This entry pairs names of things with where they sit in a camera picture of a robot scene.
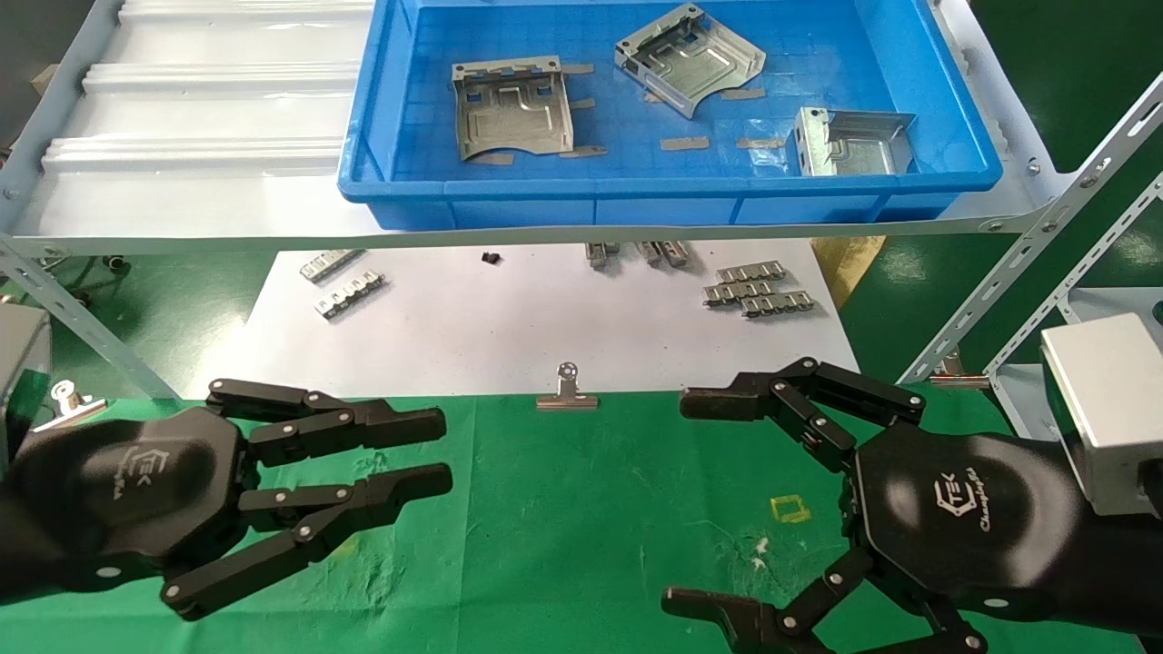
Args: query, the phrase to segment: shelf bracket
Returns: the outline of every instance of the shelf bracket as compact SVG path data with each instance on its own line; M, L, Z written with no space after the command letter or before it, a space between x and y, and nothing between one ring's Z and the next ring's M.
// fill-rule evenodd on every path
M1050 241L1078 215L1086 202L1094 197L1106 182L1122 168L1163 122L1163 73L1147 87L1139 100L1123 114L1114 129L1106 135L1098 148L1070 175L1066 190L1046 206L1027 214L1033 216L1030 227L1016 240L998 261L993 270L978 284L977 289L962 303L944 327L933 337L916 358L897 379L898 384L921 382L961 342L961 339L977 325L977 321L998 301L1009 286L1029 268Z

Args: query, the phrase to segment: green cloth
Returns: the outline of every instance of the green cloth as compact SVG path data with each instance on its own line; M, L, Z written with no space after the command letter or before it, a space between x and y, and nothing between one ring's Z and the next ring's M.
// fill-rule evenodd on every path
M920 390L933 431L1006 431L979 393ZM0 653L727 654L714 625L662 612L664 587L782 605L844 550L840 477L770 422L684 420L675 393L601 401L590 413L538 413L531 397L393 400L441 406L448 435L265 470L263 485L443 461L451 493L409 504L394 527L357 534L195 624L159 602L159 580L0 609ZM122 400L105 417L165 414ZM1127 635L966 616L992 653L1137 652ZM928 632L864 584L819 633L854 652Z

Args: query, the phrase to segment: white metal shelf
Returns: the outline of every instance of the white metal shelf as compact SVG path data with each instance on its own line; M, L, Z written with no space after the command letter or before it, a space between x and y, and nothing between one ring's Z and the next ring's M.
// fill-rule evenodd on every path
M99 0L94 10L117 1ZM371 7L370 0L126 0L99 63L78 71L86 93L65 134L51 135L70 141L43 161L45 175L29 189L27 208L7 216L10 247L33 257L1020 233L1071 179L1055 172L966 0L942 0L934 14L986 118L1004 176L989 192L964 194L937 220L386 232L364 206L338 194L334 175ZM0 233L5 223L0 207Z

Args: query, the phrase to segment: stamped metal part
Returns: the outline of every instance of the stamped metal part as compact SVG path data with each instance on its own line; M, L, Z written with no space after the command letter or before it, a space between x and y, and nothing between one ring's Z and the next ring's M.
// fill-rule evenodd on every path
M913 163L908 126L915 119L916 114L804 107L794 129L800 173L902 175Z
M498 148L534 155L573 149L573 120L556 56L452 66L461 159Z
M743 305L743 318L758 318L761 315L793 313L815 308L815 300L804 291L744 298L740 304Z
M334 275L351 260L366 250L327 250L299 269L299 275L312 283L319 283Z
M384 275L369 270L341 286L337 291L327 293L315 303L315 311L320 315L330 320L344 311L351 308L368 293L384 285Z
M706 150L711 147L711 140L706 136L684 136L680 138L663 138L659 143L668 152L678 150Z
M557 156L563 159L580 159L583 157L600 157L606 152L607 150L600 145L578 145L569 152L562 152Z
M756 279L770 279L778 282L787 275L787 271L784 270L783 265L779 265L778 261L765 261L763 263L749 263L747 265L723 268L722 270L718 270L715 272L719 275L719 279L722 280L723 284L752 282Z
M683 268L690 261L686 247L680 241L659 241L658 249L671 268Z
M759 74L765 59L691 2L614 45L614 63L687 119L704 98Z
M702 287L702 304L706 306L722 306L735 304L744 298L757 298L759 296L773 296L779 291L771 285L771 282L740 282L739 284L718 284L715 286Z

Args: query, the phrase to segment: metal connector strip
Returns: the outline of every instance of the metal connector strip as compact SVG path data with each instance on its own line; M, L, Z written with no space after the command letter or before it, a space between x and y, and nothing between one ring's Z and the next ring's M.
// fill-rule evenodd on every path
M743 318L758 318L761 315L775 315L777 313L794 313L799 311L811 311L815 308L815 300L805 291L793 291L779 296L761 296L758 298L744 298Z
M765 261L763 263L750 263L747 265L735 265L718 270L719 279L723 284L736 284L739 282L754 282L756 279L770 279L778 282L783 279L787 271L778 261Z
M358 303L361 298L366 297L368 293L383 286L384 279L381 272L369 270L341 286L338 291L333 291L320 298L315 303L315 311L330 320L351 308L352 305Z
M299 275L313 284L330 277L366 250L327 250L299 269Z
M702 304L706 306L721 306L735 304L743 298L757 298L759 296L773 296L779 290L771 285L771 282L740 282L739 284L719 284L715 286L704 286L702 294L706 296Z

